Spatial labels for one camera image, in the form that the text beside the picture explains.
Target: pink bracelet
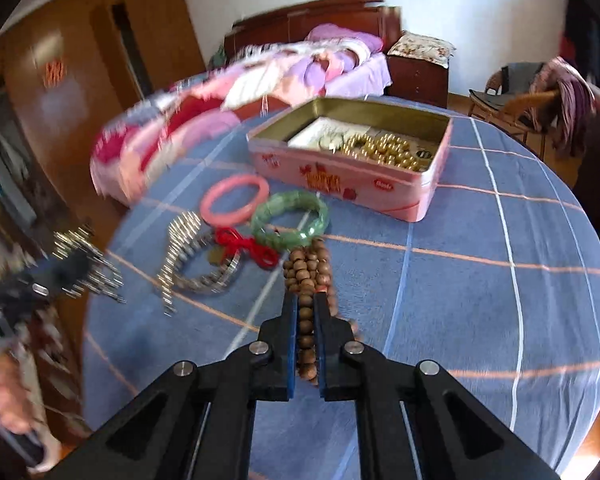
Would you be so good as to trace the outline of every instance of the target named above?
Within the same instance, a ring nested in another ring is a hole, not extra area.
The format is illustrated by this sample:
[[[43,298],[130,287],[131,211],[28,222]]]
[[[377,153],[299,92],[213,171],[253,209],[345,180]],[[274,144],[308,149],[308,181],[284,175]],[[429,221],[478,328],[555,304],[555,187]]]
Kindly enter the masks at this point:
[[[258,186],[256,197],[247,205],[231,211],[230,213],[215,214],[211,212],[212,204],[227,191],[238,186],[255,184]],[[214,184],[209,188],[200,201],[200,216],[213,227],[230,227],[247,221],[253,215],[257,206],[263,203],[269,196],[269,183],[261,176],[251,173],[243,173],[230,176]]]

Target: round table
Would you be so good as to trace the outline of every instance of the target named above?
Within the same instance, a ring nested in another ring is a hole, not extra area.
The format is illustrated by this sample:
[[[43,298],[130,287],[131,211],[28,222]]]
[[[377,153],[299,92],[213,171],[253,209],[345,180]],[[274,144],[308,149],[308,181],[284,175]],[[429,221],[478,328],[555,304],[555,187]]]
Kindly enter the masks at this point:
[[[449,110],[380,99],[452,116],[452,147],[420,222],[323,197],[340,313],[358,320],[365,343],[391,359],[439,362],[560,471],[600,409],[598,237],[567,186],[499,129]],[[84,411],[92,428],[174,362],[223,359],[279,314],[280,269],[267,272],[251,261],[224,294],[176,299],[174,317],[163,314],[155,291],[169,222],[197,211],[217,181],[253,171],[245,133],[263,120],[193,149],[117,230],[110,259],[124,276],[128,303],[90,299]],[[270,186],[272,193],[293,189],[273,180]],[[234,190],[216,210],[251,197]],[[295,227],[301,216],[275,222]],[[190,275],[208,268],[203,260]],[[352,402],[322,402],[316,388],[298,380],[292,402],[258,404],[254,474],[359,478],[356,448]]]

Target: green bangle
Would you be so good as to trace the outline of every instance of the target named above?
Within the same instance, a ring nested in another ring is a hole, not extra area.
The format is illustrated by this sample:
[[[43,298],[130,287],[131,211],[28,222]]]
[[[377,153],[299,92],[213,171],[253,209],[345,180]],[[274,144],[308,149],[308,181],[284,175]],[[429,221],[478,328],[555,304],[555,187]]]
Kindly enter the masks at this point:
[[[318,218],[313,220],[304,230],[285,232],[269,231],[266,225],[273,216],[291,209],[307,209],[316,211]],[[329,209],[314,193],[307,191],[287,191],[276,193],[265,203],[260,204],[251,217],[251,233],[257,243],[269,246],[278,252],[297,246],[307,246],[312,238],[320,236],[329,225]]]

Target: person's hand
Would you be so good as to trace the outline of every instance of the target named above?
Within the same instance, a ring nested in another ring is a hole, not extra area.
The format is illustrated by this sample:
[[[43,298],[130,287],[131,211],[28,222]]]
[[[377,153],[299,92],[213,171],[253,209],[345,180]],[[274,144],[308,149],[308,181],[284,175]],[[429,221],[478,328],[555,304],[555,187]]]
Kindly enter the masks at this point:
[[[0,426],[24,434],[32,429],[32,423],[33,410],[20,381],[18,362],[8,354],[0,354]]]

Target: nightstand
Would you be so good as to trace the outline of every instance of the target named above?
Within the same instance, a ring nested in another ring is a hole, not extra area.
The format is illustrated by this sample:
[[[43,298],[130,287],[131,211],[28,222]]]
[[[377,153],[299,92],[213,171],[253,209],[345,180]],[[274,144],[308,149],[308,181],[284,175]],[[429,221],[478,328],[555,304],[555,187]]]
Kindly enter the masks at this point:
[[[401,56],[387,56],[394,82],[386,95],[446,108],[449,70],[440,65]]]

